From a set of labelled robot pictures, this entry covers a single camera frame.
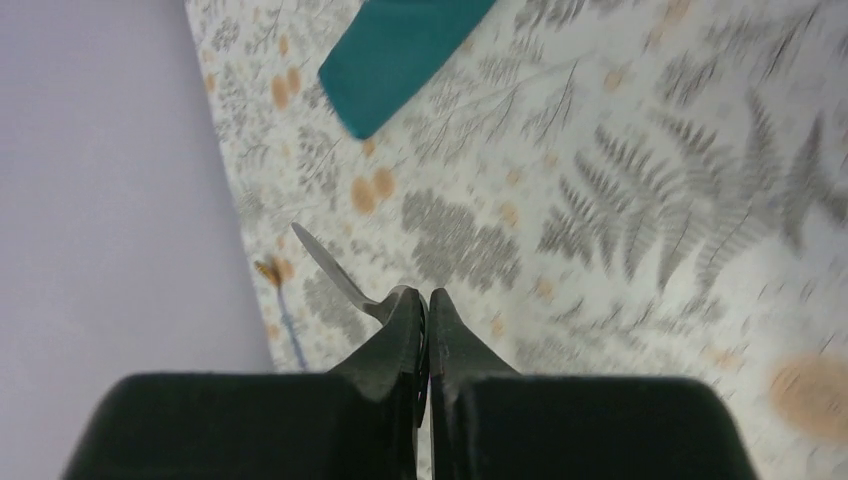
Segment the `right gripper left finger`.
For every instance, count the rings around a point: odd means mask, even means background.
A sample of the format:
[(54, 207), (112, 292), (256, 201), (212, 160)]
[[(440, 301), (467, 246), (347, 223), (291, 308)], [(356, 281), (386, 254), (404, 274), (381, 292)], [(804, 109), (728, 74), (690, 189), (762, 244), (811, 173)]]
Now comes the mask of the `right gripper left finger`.
[(141, 373), (111, 387), (66, 479), (412, 479), (426, 399), (418, 291), (335, 367), (298, 374)]

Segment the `teal cloth napkin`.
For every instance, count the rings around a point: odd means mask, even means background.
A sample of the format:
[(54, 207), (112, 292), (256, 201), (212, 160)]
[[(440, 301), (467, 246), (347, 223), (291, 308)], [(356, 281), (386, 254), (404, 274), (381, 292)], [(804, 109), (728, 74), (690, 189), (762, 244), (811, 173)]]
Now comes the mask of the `teal cloth napkin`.
[(318, 70), (340, 123), (366, 140), (447, 62), (493, 0), (371, 0)]

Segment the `silver metal knife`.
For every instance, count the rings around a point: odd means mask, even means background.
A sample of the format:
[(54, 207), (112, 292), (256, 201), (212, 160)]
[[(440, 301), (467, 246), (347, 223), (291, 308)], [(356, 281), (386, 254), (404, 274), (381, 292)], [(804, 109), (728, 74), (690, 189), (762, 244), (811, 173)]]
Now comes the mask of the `silver metal knife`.
[(356, 285), (355, 281), (330, 252), (309, 231), (297, 222), (292, 222), (291, 228), (309, 255), (351, 304), (366, 315), (375, 318), (381, 325), (386, 325), (405, 287), (396, 286), (392, 288), (380, 302), (369, 298)]

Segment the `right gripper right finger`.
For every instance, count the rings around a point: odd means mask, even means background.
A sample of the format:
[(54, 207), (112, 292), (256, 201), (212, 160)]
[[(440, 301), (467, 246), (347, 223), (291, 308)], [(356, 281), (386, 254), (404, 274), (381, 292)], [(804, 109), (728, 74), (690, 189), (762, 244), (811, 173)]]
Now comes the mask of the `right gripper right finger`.
[(752, 479), (728, 409), (683, 377), (518, 373), (444, 289), (427, 320), (437, 479)]

